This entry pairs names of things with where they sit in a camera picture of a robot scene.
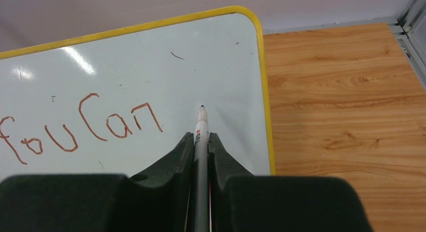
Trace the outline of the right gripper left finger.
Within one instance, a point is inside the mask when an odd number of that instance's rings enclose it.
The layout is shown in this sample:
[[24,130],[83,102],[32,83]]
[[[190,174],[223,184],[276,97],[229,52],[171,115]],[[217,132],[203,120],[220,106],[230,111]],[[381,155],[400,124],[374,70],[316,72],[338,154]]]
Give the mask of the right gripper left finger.
[[143,171],[16,175],[1,183],[1,231],[185,231],[194,136]]

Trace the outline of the yellow-framed whiteboard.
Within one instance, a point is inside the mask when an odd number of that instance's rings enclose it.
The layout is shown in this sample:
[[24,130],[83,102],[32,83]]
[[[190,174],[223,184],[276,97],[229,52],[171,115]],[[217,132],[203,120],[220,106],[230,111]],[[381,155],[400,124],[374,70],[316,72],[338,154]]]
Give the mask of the yellow-framed whiteboard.
[[134,175],[198,111],[256,175],[275,173],[263,29],[230,6],[1,52],[1,179]]

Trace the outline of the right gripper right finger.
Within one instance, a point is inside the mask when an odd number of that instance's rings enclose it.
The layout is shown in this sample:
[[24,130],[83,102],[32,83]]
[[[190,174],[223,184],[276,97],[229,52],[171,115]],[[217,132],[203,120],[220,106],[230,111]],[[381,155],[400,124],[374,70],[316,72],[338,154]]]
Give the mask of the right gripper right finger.
[[372,231],[355,189],[330,176],[256,176],[211,133],[213,231]]

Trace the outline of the brown whiteboard marker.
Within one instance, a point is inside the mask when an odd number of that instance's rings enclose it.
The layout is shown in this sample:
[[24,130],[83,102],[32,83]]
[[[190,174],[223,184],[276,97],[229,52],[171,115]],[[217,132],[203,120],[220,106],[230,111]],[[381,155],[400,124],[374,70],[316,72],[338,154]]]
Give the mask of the brown whiteboard marker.
[[208,122],[204,105],[195,128],[194,167],[193,231],[209,231]]

